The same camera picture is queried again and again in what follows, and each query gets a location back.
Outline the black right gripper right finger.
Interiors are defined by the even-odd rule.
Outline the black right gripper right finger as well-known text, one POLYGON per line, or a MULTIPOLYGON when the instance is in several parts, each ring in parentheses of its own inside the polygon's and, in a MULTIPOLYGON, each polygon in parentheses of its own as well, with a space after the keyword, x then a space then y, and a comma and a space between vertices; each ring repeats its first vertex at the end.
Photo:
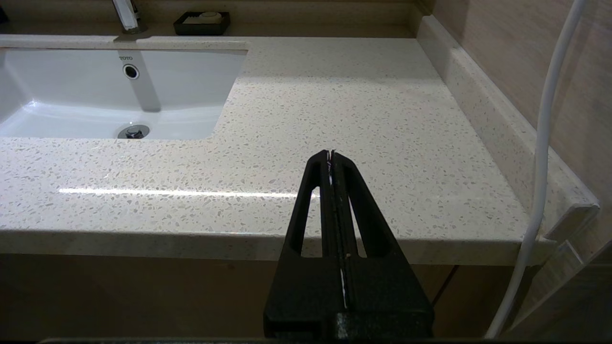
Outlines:
POLYGON ((333 154, 344 310, 335 338, 430 338, 433 308, 361 173, 333 154))

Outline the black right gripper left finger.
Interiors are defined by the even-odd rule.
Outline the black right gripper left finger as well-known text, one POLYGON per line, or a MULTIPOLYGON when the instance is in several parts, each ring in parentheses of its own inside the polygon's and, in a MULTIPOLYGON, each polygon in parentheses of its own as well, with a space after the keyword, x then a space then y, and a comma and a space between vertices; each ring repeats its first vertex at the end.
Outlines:
POLYGON ((307 161, 264 308, 268 338, 327 338, 330 321, 345 309, 329 161, 327 150, 307 161), (315 188, 319 188, 323 253, 308 258, 301 253, 315 188))

